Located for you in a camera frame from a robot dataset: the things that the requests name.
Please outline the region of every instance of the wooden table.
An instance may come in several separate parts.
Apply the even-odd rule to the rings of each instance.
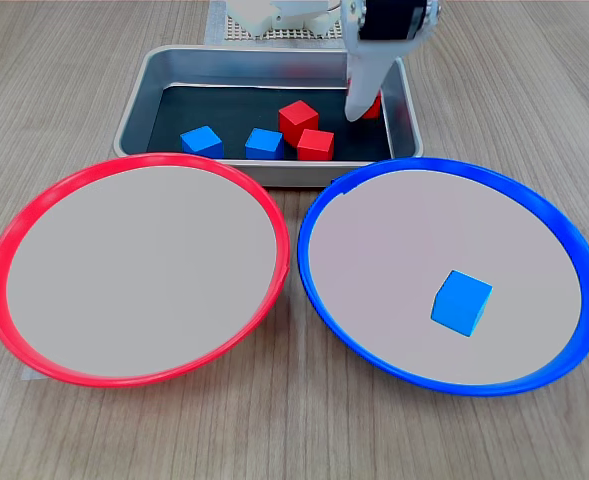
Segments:
[[[202,42],[207,10],[0,2],[0,233],[44,188],[112,157],[143,55]],[[589,241],[589,2],[450,0],[407,64],[426,156],[525,183]],[[294,247],[315,193],[273,194]],[[105,391],[22,371],[0,343],[0,479],[589,480],[589,357],[517,397],[425,391],[348,351],[294,263],[264,324],[196,373]]]

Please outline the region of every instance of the cube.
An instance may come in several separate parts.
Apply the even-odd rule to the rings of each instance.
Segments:
[[[223,158],[223,142],[210,127],[201,127],[181,135],[183,153],[212,159]]]
[[[245,143],[248,160],[282,160],[285,155],[283,134],[255,128]]]
[[[296,150],[299,160],[328,162],[334,156],[334,134],[305,129]]]
[[[374,104],[363,114],[361,118],[366,120],[376,120],[381,115],[381,92],[378,92]]]
[[[296,148],[303,130],[318,130],[319,114],[307,103],[299,100],[278,111],[278,131],[285,141]]]
[[[492,286],[453,270],[434,299],[432,320],[467,337],[485,311]]]

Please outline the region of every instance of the white grid panel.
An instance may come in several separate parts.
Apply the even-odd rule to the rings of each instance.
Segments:
[[[234,19],[227,17],[225,40],[327,40],[342,38],[341,22],[336,24],[326,35],[314,35],[307,29],[300,30],[270,30],[261,37],[252,37]]]

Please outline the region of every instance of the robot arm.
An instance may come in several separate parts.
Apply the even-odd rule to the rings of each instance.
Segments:
[[[358,120],[372,106],[396,59],[432,35],[439,13],[439,0],[343,0],[348,121]]]
[[[340,17],[350,82],[345,116],[353,122],[373,105],[396,59],[431,36],[442,1],[228,0],[228,14],[254,36],[303,26],[320,34]]]

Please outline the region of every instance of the blue plate rim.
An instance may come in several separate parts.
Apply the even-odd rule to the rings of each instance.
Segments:
[[[379,359],[349,337],[329,314],[316,290],[309,267],[309,242],[319,215],[337,196],[348,193],[372,178],[403,170],[449,173],[490,187],[529,210],[559,240],[570,257],[579,279],[581,312],[576,330],[567,345],[547,365],[525,377],[496,384],[464,385],[437,381],[406,372]],[[334,180],[312,203],[299,230],[297,249],[297,262],[303,287],[314,309],[330,330],[351,350],[374,366],[414,385],[454,395],[514,395],[555,382],[576,368],[589,355],[589,244],[569,218],[552,203],[529,187],[498,172],[470,163],[434,157],[385,160],[355,169]]]

